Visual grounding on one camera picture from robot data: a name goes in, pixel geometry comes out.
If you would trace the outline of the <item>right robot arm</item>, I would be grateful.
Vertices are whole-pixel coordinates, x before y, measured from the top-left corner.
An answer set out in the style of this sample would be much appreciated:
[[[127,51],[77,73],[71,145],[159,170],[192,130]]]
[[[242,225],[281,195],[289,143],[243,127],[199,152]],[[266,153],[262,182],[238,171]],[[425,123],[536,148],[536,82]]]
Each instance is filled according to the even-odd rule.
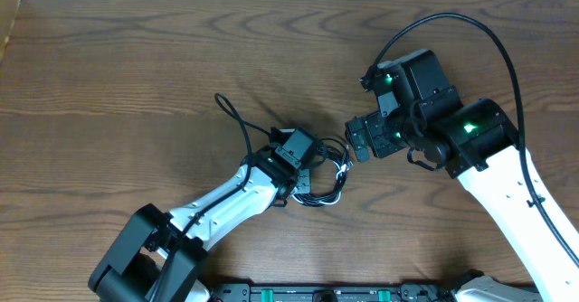
[[[553,232],[572,248],[578,232],[548,192],[506,113],[491,99],[463,105],[436,55],[426,49],[370,67],[360,80],[378,110],[346,123],[356,159],[414,152],[429,171],[446,170],[503,232],[543,301],[578,299],[578,268]]]

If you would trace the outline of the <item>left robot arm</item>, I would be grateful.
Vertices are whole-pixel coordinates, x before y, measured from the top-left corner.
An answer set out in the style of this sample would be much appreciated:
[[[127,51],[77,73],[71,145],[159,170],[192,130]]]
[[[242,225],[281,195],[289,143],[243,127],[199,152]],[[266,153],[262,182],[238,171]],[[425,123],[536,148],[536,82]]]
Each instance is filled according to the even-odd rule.
[[[93,270],[89,289],[102,301],[208,300],[195,283],[209,250],[247,219],[285,202],[299,174],[325,160],[322,141],[305,129],[271,131],[232,178],[205,196],[161,212],[137,210]]]

